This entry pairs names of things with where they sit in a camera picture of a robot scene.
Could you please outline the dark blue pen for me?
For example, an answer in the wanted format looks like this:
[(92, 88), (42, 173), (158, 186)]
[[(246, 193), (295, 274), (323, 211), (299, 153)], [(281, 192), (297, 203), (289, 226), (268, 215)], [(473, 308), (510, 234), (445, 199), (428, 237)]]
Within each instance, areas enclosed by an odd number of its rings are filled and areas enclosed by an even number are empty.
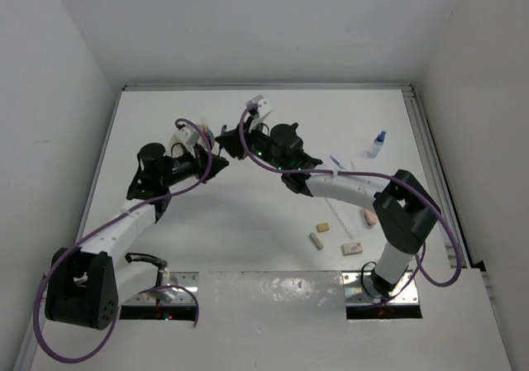
[(224, 145), (226, 143), (226, 135), (228, 134), (227, 125), (223, 125), (220, 131), (220, 134), (216, 136), (216, 143), (218, 145), (218, 153), (217, 155), (220, 156), (222, 150), (224, 149)]

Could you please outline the clear blue pen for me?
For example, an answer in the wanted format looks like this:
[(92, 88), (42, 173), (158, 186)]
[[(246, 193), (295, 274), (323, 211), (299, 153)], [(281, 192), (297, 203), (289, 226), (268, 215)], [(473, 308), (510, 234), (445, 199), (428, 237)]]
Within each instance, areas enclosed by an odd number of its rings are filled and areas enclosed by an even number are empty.
[(338, 159), (336, 159), (334, 156), (332, 155), (329, 155), (329, 158), (331, 160), (331, 162), (338, 168), (338, 169), (341, 169), (341, 170), (347, 170), (347, 167), (345, 165), (343, 165)]

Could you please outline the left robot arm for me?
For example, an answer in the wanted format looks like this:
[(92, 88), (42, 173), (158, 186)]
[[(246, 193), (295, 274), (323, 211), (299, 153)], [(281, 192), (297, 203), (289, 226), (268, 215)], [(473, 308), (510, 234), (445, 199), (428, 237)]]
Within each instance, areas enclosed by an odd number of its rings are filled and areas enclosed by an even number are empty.
[(130, 258), (127, 251), (137, 237), (164, 215), (171, 187), (191, 177), (206, 182), (229, 164), (201, 145), (171, 157), (162, 144), (149, 143), (136, 159), (138, 167), (116, 223), (102, 228), (72, 254), (66, 249), (55, 253), (52, 264), (56, 270), (45, 301), (47, 319), (106, 329), (119, 305), (115, 268), (119, 260)]

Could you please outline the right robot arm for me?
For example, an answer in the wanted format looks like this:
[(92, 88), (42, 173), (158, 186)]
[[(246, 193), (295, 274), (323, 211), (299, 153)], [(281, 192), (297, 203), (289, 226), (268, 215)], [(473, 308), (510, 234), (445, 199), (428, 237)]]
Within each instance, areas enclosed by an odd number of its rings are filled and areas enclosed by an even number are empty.
[(304, 151), (297, 124), (278, 124), (265, 134), (251, 122), (217, 137), (231, 157), (253, 155), (281, 171), (282, 181), (294, 193), (349, 203), (375, 215), (386, 244), (370, 273), (369, 292), (387, 298), (437, 223), (441, 214), (437, 204), (407, 170), (389, 176), (385, 187), (368, 174), (332, 173)]

